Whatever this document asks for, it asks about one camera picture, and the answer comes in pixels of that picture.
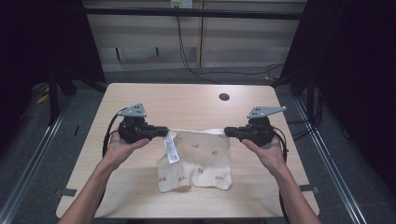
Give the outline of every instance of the beige cloth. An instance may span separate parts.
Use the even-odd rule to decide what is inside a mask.
[[[160,192],[183,186],[229,189],[233,183],[230,138],[222,129],[203,132],[171,130],[179,161],[170,163],[165,154],[158,160]]]

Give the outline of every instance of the table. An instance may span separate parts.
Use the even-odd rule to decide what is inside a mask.
[[[230,95],[228,101],[219,98]],[[103,139],[112,117],[122,108],[142,103],[148,124],[186,130],[243,126],[255,105],[279,106],[273,88],[238,85],[126,84],[108,86],[86,142],[68,182],[79,193],[102,156]],[[114,123],[116,128],[119,117]],[[286,135],[288,166],[299,185],[309,184],[283,113],[269,116]],[[162,138],[138,149],[110,177],[97,217],[119,218],[223,218],[281,217],[278,187],[257,156],[231,138],[233,185],[228,190],[184,188],[166,193],[158,189],[157,160],[164,153]],[[312,191],[305,198],[318,214]],[[63,196],[61,217],[75,197]]]

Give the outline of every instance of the patterned cloth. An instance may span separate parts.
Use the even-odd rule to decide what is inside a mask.
[[[230,165],[230,138],[222,129],[203,132],[171,130],[179,161],[168,155],[158,160],[160,192],[183,186],[229,189],[233,183]]]

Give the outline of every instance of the person's left hand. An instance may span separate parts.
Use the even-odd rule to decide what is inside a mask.
[[[129,144],[120,138],[119,133],[115,132],[111,134],[110,142],[103,161],[105,161],[112,170],[116,170],[136,149],[145,146],[147,143],[149,143],[149,139],[144,138],[135,143]]]

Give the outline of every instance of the gray carpet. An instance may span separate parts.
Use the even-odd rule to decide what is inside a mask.
[[[238,71],[257,73],[264,71],[263,67],[254,68],[212,68],[205,71]],[[272,77],[280,70],[271,72]],[[221,84],[264,85],[267,80],[264,75],[241,74],[202,74]],[[213,82],[200,79],[185,69],[169,69],[147,72],[119,72],[106,74],[107,82],[135,82],[135,83],[205,83]],[[71,100],[65,113],[64,121],[56,133],[44,160],[42,161],[35,179],[32,182],[21,206],[13,219],[13,223],[54,223],[59,197],[54,196],[56,189],[66,186],[88,134],[96,110],[103,94],[92,90],[82,83],[77,83],[78,92]],[[290,96],[289,86],[276,88],[279,102],[288,110],[286,119],[301,120],[294,98]],[[1,160],[0,183],[1,205],[14,188],[18,177],[23,172],[29,158],[32,156],[40,137],[44,134],[49,119],[49,105],[42,105],[32,100],[27,115],[21,121],[19,134],[10,144],[7,155]],[[365,162],[354,144],[353,139],[344,136],[343,126],[338,123],[332,112],[323,106],[323,119],[318,129],[332,153],[345,181],[357,199],[368,223],[395,223],[396,202],[388,192],[387,187]],[[304,130],[304,125],[290,124],[291,133]],[[305,171],[312,186],[318,187],[316,194],[320,208],[319,218],[323,223],[353,223],[347,212],[334,183],[332,182],[323,161],[311,137],[305,137],[295,142],[299,150]],[[126,220],[96,219],[95,223],[126,223]],[[267,223],[285,223],[283,218],[270,218]]]

